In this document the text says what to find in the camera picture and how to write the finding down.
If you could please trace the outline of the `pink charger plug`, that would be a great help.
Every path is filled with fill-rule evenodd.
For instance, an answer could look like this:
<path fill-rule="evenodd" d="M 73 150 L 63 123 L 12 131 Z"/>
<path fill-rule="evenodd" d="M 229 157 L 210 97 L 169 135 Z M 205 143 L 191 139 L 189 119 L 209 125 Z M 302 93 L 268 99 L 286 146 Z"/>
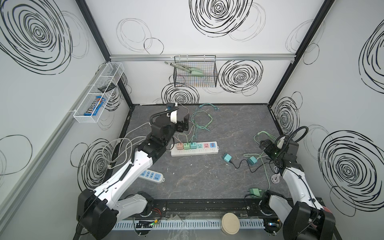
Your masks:
<path fill-rule="evenodd" d="M 176 147 L 177 147 L 177 150 L 178 150 L 178 151 L 182 151 L 182 150 L 184 150 L 184 143 L 178 143 L 178 144 L 176 145 Z"/>

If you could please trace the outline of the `light green charger plug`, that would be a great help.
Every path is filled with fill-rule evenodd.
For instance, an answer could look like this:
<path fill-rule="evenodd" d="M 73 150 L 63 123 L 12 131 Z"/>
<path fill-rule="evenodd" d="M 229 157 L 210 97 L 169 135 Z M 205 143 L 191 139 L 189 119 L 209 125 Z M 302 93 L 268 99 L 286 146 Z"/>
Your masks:
<path fill-rule="evenodd" d="M 189 150 L 191 148 L 190 143 L 183 143 L 184 150 Z"/>

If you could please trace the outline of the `white multicolour power strip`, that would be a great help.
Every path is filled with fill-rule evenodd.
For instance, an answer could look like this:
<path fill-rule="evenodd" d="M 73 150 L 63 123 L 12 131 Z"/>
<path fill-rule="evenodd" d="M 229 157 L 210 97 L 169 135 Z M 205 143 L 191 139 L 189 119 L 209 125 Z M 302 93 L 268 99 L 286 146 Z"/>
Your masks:
<path fill-rule="evenodd" d="M 185 157 L 185 156 L 201 156 L 201 155 L 215 155 L 219 153 L 219 146 L 217 142 L 196 142 L 197 149 L 189 149 L 178 151 L 177 147 L 171 149 L 172 157 Z"/>

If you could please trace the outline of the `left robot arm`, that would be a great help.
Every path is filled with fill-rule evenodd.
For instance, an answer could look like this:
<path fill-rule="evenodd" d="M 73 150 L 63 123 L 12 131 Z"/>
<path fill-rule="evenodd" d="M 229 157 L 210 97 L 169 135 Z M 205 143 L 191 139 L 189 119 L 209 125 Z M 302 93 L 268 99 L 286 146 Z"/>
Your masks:
<path fill-rule="evenodd" d="M 136 214 L 149 215 L 153 198 L 141 191 L 121 199 L 132 183 L 149 169 L 174 143 L 174 134 L 189 129 L 189 114 L 179 113 L 178 103 L 167 103 L 166 110 L 150 116 L 151 132 L 139 145 L 132 147 L 130 159 L 107 181 L 93 190 L 84 189 L 77 204 L 74 239 L 87 230 L 95 239 L 105 238 L 120 220 Z"/>

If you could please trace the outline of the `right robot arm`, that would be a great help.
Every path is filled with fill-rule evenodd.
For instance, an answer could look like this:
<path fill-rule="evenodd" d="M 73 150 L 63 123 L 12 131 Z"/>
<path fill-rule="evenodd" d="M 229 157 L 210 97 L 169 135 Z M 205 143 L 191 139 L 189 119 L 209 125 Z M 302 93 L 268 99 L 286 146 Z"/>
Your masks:
<path fill-rule="evenodd" d="M 267 190 L 259 203 L 260 210 L 265 215 L 277 215 L 286 240 L 331 240 L 336 219 L 310 189 L 304 169 L 296 161 L 298 146 L 290 139 L 282 144 L 261 141 L 260 148 L 278 168 L 293 202 L 290 204 L 282 194 Z"/>

